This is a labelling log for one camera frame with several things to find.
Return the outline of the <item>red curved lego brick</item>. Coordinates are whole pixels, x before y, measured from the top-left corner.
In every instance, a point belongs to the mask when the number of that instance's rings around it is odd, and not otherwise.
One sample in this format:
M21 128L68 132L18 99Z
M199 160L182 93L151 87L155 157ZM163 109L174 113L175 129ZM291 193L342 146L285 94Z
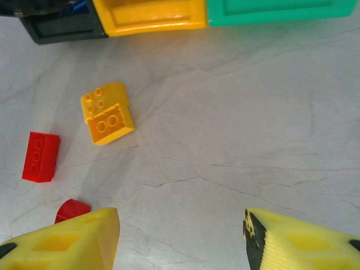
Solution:
M54 224L83 214L87 214L91 211L91 209L91 206L84 202L75 199L69 199L65 201L58 209Z

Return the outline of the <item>black plastic bin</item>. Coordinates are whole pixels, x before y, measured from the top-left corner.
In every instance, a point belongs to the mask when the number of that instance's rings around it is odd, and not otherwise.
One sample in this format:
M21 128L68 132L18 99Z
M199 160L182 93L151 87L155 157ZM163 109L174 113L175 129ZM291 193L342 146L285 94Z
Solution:
M46 15L24 17L20 21L32 40L40 45L107 38L93 1L85 1L89 11L85 14L59 17L65 7Z

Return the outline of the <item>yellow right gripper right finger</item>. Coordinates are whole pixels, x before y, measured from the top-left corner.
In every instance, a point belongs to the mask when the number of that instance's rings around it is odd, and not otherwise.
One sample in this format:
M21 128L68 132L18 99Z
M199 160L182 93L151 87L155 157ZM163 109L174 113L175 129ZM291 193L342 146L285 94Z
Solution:
M244 212L250 270L360 270L360 237L260 208Z

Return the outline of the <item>long red lego brick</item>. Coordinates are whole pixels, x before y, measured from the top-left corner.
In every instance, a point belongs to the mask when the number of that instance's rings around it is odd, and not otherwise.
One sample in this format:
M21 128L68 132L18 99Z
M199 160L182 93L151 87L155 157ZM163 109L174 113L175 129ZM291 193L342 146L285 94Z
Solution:
M35 183L52 181L55 175L60 136L30 132L22 179Z

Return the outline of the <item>green plastic bin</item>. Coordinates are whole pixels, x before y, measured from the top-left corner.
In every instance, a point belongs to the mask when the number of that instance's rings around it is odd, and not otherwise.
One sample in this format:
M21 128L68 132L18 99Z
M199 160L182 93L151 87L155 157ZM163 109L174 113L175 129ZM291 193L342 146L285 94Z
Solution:
M328 19L350 15L358 0L206 0L210 26Z

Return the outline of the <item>yellow four-stud sloped lego brick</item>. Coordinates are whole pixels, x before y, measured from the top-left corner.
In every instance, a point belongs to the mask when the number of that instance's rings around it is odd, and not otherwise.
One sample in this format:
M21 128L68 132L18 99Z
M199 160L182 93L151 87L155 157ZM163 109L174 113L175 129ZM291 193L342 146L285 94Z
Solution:
M129 100L126 88L123 83L106 83L86 93L80 99L84 121L87 124L89 119L105 113L115 106L129 107Z

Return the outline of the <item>blue lego brick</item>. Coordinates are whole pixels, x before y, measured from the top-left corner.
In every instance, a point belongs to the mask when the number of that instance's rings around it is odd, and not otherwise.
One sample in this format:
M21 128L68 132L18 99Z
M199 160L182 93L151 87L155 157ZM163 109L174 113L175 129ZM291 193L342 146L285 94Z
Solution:
M86 0L80 0L74 3L70 3L65 9L60 11L59 17L61 16L73 16L88 13L88 7Z

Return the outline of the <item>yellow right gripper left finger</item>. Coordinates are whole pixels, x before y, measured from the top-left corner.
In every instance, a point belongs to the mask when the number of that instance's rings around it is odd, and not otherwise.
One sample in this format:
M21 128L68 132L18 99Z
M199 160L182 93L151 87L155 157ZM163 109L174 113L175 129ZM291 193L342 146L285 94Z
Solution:
M0 244L0 270L113 270L116 208L103 208Z

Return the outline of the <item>yellow plastic bin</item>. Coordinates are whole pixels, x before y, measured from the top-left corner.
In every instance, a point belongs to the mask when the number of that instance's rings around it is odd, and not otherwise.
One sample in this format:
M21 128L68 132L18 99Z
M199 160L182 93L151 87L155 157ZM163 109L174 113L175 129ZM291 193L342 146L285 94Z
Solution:
M208 25L205 0L92 0L110 37Z

